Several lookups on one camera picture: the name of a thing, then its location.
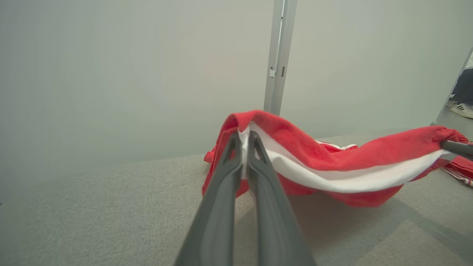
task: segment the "dark pants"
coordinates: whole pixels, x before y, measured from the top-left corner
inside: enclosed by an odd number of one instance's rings
[[[453,89],[453,96],[451,100],[457,101],[461,104],[473,105],[473,69],[466,69],[458,78],[458,81]]]

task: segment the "folded cloth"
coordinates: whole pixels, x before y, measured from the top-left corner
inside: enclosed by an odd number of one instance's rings
[[[465,184],[473,186],[473,161],[457,156],[442,169],[456,179],[462,180]]]
[[[404,183],[417,180],[449,163],[455,155],[442,150],[443,140],[468,140],[454,129],[428,126],[382,137],[361,147],[344,148],[317,142],[287,120],[255,110],[231,114],[217,143],[204,160],[211,164],[205,193],[230,135],[238,131],[246,162],[250,131],[256,131],[287,194],[324,191],[348,205],[376,207],[392,197]],[[239,196],[249,189],[242,178]]]

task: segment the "gray fabric surface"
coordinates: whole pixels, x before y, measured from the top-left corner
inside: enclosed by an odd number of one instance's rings
[[[364,144],[386,132],[322,139]],[[201,200],[203,155],[42,183],[0,206],[0,265],[171,265]],[[473,265],[473,189],[442,170],[379,208],[290,201],[319,266]],[[253,201],[236,201],[235,265],[255,265]]]

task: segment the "white wall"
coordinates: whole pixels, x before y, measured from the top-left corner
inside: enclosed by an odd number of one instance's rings
[[[0,1],[0,202],[46,178],[212,149],[227,115],[263,107],[272,10]]]
[[[298,0],[280,115],[313,137],[437,118],[473,46],[471,0]]]

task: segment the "floor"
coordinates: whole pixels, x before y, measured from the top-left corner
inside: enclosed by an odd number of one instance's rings
[[[439,125],[455,128],[470,141],[473,141],[473,119],[459,116],[450,112],[450,107],[445,107],[438,115],[437,122]]]

